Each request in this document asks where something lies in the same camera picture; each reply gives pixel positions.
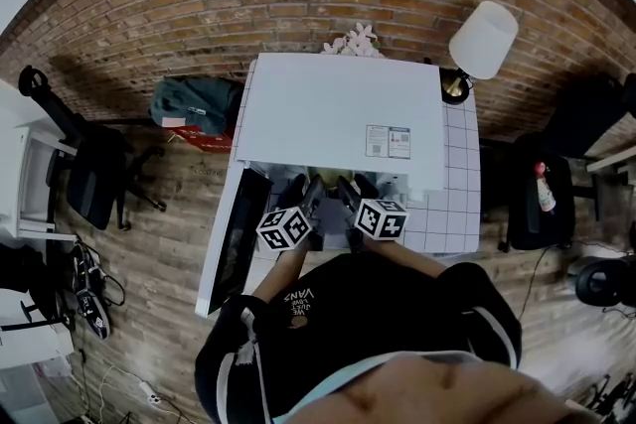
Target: white lamp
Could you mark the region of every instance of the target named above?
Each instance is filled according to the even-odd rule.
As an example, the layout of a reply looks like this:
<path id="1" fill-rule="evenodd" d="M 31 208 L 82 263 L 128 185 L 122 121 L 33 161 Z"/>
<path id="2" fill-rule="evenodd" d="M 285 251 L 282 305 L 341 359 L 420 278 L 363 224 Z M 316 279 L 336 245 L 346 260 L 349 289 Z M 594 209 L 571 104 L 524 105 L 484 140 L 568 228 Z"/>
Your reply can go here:
<path id="1" fill-rule="evenodd" d="M 459 66 L 459 73 L 444 90 L 459 98 L 460 82 L 469 75 L 492 78 L 501 67 L 519 32 L 517 20 L 504 6 L 485 0 L 472 12 L 448 45 L 450 56 Z"/>

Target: white desk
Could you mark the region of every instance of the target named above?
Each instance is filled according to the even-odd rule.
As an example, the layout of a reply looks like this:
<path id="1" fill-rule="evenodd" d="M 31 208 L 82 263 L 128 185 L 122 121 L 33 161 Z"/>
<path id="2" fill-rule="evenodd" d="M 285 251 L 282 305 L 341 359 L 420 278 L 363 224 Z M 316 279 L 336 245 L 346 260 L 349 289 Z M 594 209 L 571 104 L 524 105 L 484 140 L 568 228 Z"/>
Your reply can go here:
<path id="1" fill-rule="evenodd" d="M 337 61 L 344 63 L 348 58 L 334 56 L 333 59 L 341 60 Z M 400 80 L 401 65 L 408 65 L 409 63 L 402 63 L 393 61 L 395 69 L 397 70 L 394 77 L 394 81 Z M 201 276 L 201 283 L 199 287 L 199 295 L 197 298 L 196 313 L 200 316 L 206 317 L 209 315 L 211 296 L 214 287 L 214 281 L 219 265 L 219 259 L 223 244 L 225 240 L 228 223 L 230 220 L 230 214 L 234 205 L 237 190 L 239 188 L 240 178 L 245 170 L 250 166 L 261 166 L 260 163 L 253 163 L 253 161 L 272 162 L 271 153 L 266 150 L 266 147 L 272 147 L 276 145 L 272 152 L 276 153 L 276 158 L 293 158 L 284 160 L 287 164 L 307 164 L 304 158 L 311 158 L 313 154 L 310 151 L 303 151 L 302 148 L 298 149 L 298 153 L 290 154 L 289 149 L 292 151 L 294 145 L 292 139 L 279 139 L 279 138 L 267 138 L 267 135 L 274 136 L 273 131 L 280 129 L 281 122 L 277 122 L 272 127 L 271 124 L 267 124 L 268 118 L 263 116 L 258 122 L 250 121 L 258 117 L 259 113 L 254 117 L 250 117 L 251 113 L 259 112 L 260 108 L 254 107 L 255 105 L 262 106 L 261 101 L 265 101 L 270 112 L 277 108 L 277 106 L 270 99 L 266 98 L 266 94 L 256 92 L 259 85 L 254 81 L 254 70 L 257 66 L 257 61 L 254 61 L 250 68 L 245 83 L 245 91 L 240 105 L 238 114 L 237 130 L 235 138 L 233 140 L 233 149 L 230 154 L 230 162 L 228 165 L 228 173 L 226 177 L 225 187 L 219 202 L 215 222 L 212 229 L 210 243 L 208 245 L 208 253 L 206 255 L 206 261 Z M 311 76 L 310 79 L 315 83 L 315 86 L 320 86 L 323 81 L 320 80 L 320 76 L 316 72 L 316 75 Z M 391 91 L 393 90 L 393 83 L 386 83 L 387 93 L 383 97 L 385 98 L 386 108 L 395 107 L 392 102 Z M 286 84 L 280 85 L 281 88 L 286 88 Z M 439 81 L 437 75 L 437 82 L 435 83 L 436 91 L 439 91 Z M 330 83 L 327 87 L 329 90 L 336 89 L 334 83 Z M 285 98 L 289 98 L 291 94 L 285 95 Z M 441 186 L 436 187 L 436 178 L 434 177 L 434 168 L 432 173 L 429 173 L 428 179 L 424 179 L 428 183 L 428 189 L 425 190 L 423 200 L 420 202 L 408 202 L 407 208 L 410 212 L 410 218 L 406 223 L 404 237 L 400 240 L 404 245 L 413 249 L 416 252 L 427 253 L 461 253 L 476 251 L 479 247 L 479 212 L 480 212 L 480 164 L 479 164 L 479 137 L 477 132 L 477 113 L 475 108 L 474 96 L 469 98 L 460 105 L 451 106 L 441 102 L 441 99 L 434 99 L 434 95 L 431 95 L 432 99 L 426 105 L 417 104 L 414 111 L 417 112 L 419 108 L 420 112 L 427 112 L 430 122 L 426 124 L 430 134 L 433 135 L 430 138 L 432 151 L 429 151 L 430 155 L 429 163 L 434 163 L 435 160 L 441 166 L 440 174 L 442 177 Z M 315 96 L 315 101 L 322 100 L 320 97 Z M 360 97 L 360 109 L 365 108 L 364 96 Z M 331 97 L 330 100 L 337 100 L 337 97 Z M 289 103 L 283 103 L 280 107 L 280 114 L 283 114 L 285 108 L 289 107 Z M 304 116 L 319 116 L 325 121 L 331 121 L 331 117 L 325 117 L 324 112 L 321 112 L 319 108 L 315 107 L 315 103 L 309 102 L 302 110 L 301 115 L 294 113 L 296 123 L 302 121 L 302 115 Z M 294 123 L 290 122 L 288 129 L 292 131 L 293 136 L 298 136 L 298 133 L 293 133 Z M 277 131 L 278 134 L 283 134 L 282 129 Z M 438 137 L 440 142 L 440 153 L 437 154 L 435 144 Z M 323 142 L 324 145 L 331 143 L 331 140 Z M 282 145 L 287 145 L 287 150 L 281 150 Z M 426 147 L 423 147 L 423 153 L 426 153 Z M 345 154 L 343 161 L 351 155 Z M 332 166 L 336 168 L 343 168 L 345 164 L 339 164 L 338 161 L 331 164 L 320 163 L 319 161 L 312 161 L 311 163 L 316 166 Z M 355 170 L 367 170 L 377 171 L 375 168 L 361 168 L 353 167 L 348 169 Z M 272 188 L 270 200 L 268 206 L 275 204 L 277 199 L 277 193 L 280 193 L 284 188 L 284 182 L 274 182 Z M 273 266 L 277 258 L 278 253 L 271 251 L 261 250 L 254 254 L 251 261 L 249 274 L 245 283 L 245 291 L 250 291 L 262 280 L 267 271 Z"/>
<path id="2" fill-rule="evenodd" d="M 74 241 L 75 235 L 55 233 L 55 225 L 23 215 L 25 196 L 29 187 L 31 148 L 43 143 L 75 155 L 77 150 L 60 143 L 57 137 L 33 127 L 14 127 L 0 132 L 0 225 L 15 238 L 42 238 Z"/>

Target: person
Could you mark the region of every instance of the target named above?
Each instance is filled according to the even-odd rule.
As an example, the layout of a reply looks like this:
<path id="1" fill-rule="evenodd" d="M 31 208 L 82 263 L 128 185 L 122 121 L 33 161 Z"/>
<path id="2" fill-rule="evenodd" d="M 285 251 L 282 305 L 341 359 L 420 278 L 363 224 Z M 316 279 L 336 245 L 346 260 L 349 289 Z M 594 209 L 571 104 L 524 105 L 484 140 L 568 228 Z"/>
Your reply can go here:
<path id="1" fill-rule="evenodd" d="M 305 242 L 224 303 L 195 369 L 215 422 L 587 422 L 515 371 L 521 325 L 479 265 L 364 243 L 299 278 Z"/>

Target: wooden floor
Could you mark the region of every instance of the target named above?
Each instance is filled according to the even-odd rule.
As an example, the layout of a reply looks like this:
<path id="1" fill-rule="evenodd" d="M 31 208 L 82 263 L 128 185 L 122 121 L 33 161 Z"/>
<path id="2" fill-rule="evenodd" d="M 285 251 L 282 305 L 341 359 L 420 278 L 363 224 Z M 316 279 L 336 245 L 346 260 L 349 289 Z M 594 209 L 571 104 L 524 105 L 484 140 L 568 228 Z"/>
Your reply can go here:
<path id="1" fill-rule="evenodd" d="M 71 211 L 64 199 L 59 200 L 57 222 L 61 230 L 78 233 L 101 254 L 104 270 L 125 287 L 126 302 L 120 308 L 109 308 L 112 334 L 104 342 L 79 321 L 74 341 L 76 349 L 85 352 L 87 394 L 78 353 L 71 355 L 73 378 L 42 378 L 43 386 L 61 422 L 86 409 L 98 421 L 98 388 L 109 368 L 116 365 L 147 380 L 193 422 L 209 422 L 195 393 L 193 372 L 195 357 L 213 322 L 197 317 L 194 307 L 228 157 L 205 154 L 180 140 L 167 144 L 162 133 L 152 130 L 136 128 L 129 139 L 139 149 L 152 143 L 166 149 L 163 159 L 147 165 L 146 173 L 158 179 L 144 187 L 168 209 L 160 213 L 129 199 L 132 229 L 120 232 L 113 224 L 106 231 L 97 231 Z M 623 225 L 613 232 L 604 231 L 594 222 L 587 202 L 576 203 L 577 238 L 587 242 L 604 239 L 624 248 Z M 618 207 L 613 208 L 615 222 L 624 222 L 626 212 L 617 213 Z M 491 212 L 482 222 L 482 250 L 468 258 L 485 267 L 519 315 L 542 253 L 499 253 L 496 245 L 504 228 L 505 215 Z M 598 308 L 582 305 L 564 277 L 568 264 L 581 252 L 598 250 L 594 245 L 575 243 L 568 252 L 548 251 L 523 317 L 522 370 L 562 395 L 578 397 L 605 372 L 619 375 L 635 365 L 636 324 L 616 313 L 603 314 Z M 111 294 L 115 300 L 116 289 Z M 132 423 L 178 420 L 175 414 L 150 407 L 138 381 L 116 368 L 108 375 L 102 394 L 105 424 L 118 423 L 129 411 Z M 175 411 L 167 404 L 161 408 Z"/>

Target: black chair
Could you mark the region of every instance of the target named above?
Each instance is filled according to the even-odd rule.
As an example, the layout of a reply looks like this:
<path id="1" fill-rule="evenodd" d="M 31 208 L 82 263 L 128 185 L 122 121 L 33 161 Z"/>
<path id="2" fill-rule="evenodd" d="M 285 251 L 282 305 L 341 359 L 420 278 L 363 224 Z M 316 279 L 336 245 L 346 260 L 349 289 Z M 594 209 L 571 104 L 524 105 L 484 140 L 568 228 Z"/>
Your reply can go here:
<path id="1" fill-rule="evenodd" d="M 31 97 L 49 114 L 66 138 L 64 143 L 78 149 L 69 163 L 54 153 L 49 176 L 60 169 L 71 169 L 67 201 L 90 224 L 106 229 L 115 200 L 117 201 L 117 227 L 130 229 L 123 220 L 126 191 L 164 212 L 166 205 L 148 198 L 135 180 L 141 176 L 143 164 L 152 156 L 162 157 L 164 151 L 150 147 L 139 158 L 126 165 L 126 153 L 132 152 L 116 129 L 86 121 L 73 113 L 52 91 L 47 77 L 39 70 L 26 66 L 20 73 L 19 86 L 22 95 Z"/>
<path id="2" fill-rule="evenodd" d="M 636 104 L 636 74 L 625 86 L 607 74 L 573 83 L 561 97 L 555 114 L 541 133 L 521 136 L 512 146 L 507 165 L 509 220 L 499 249 L 567 247 L 575 226 L 574 197 L 596 200 L 596 187 L 574 186 L 566 158 L 581 158 L 605 131 Z M 551 212 L 542 212 L 535 165 L 544 162 L 546 180 L 556 200 Z"/>

